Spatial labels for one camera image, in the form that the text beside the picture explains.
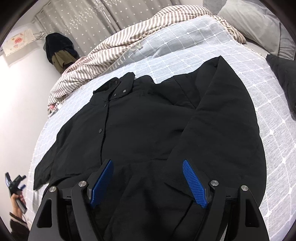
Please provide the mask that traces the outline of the person's left hand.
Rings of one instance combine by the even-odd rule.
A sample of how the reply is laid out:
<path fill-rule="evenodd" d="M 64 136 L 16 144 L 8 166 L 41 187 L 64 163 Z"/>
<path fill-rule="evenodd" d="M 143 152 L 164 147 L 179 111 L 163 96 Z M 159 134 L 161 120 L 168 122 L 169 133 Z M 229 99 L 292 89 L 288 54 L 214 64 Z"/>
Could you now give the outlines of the person's left hand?
<path fill-rule="evenodd" d="M 22 217 L 24 208 L 23 206 L 26 204 L 23 193 L 18 192 L 17 194 L 11 195 L 11 204 L 12 204 L 12 214 L 17 217 Z"/>

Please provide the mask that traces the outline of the dark striped sleeve forearm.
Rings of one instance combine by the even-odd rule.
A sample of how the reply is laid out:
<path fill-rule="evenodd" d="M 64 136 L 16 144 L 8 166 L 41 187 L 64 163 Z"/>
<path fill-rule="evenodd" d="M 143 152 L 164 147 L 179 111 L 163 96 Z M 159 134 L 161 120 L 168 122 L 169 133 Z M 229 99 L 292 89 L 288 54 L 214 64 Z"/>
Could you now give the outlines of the dark striped sleeve forearm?
<path fill-rule="evenodd" d="M 11 235 L 14 240 L 28 241 L 30 230 L 25 221 L 10 212 Z"/>

